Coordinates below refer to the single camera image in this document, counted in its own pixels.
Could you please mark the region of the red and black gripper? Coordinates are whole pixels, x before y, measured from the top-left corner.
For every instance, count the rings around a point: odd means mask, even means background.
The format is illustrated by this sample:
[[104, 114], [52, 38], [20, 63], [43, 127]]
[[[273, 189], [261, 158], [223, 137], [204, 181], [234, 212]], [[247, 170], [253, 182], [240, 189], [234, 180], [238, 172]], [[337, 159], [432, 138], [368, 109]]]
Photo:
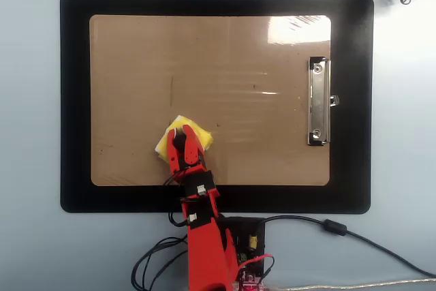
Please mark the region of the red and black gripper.
[[172, 173], [171, 182], [182, 187], [186, 196], [205, 196], [210, 190], [216, 188], [213, 174], [206, 169], [199, 153], [202, 145], [190, 125], [183, 125], [183, 133], [186, 136], [184, 161], [178, 160], [178, 150], [174, 146], [177, 129], [173, 128], [167, 136], [167, 154]]

